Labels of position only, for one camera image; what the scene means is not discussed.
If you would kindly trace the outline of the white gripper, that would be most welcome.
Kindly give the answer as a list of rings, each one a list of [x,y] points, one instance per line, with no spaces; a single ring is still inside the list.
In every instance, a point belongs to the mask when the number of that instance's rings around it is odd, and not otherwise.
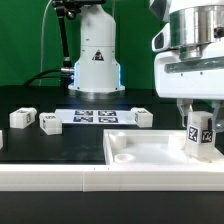
[[[197,47],[201,52],[198,58],[181,60],[179,49],[171,48],[170,42],[167,28],[152,40],[152,49],[157,53],[154,77],[158,95],[179,98],[177,108],[183,127],[193,111],[192,99],[217,100],[212,102],[212,126],[216,132],[224,132],[224,30],[216,28],[213,41]]]

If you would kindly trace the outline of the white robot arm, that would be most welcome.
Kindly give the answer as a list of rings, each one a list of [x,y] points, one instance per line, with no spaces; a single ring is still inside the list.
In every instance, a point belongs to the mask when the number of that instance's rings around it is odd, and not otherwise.
[[[194,99],[213,102],[212,128],[224,131],[224,0],[149,0],[165,26],[152,39],[155,87],[175,98],[183,120]],[[92,97],[115,93],[120,66],[115,60],[114,19],[101,5],[81,8],[81,52],[70,89]]]

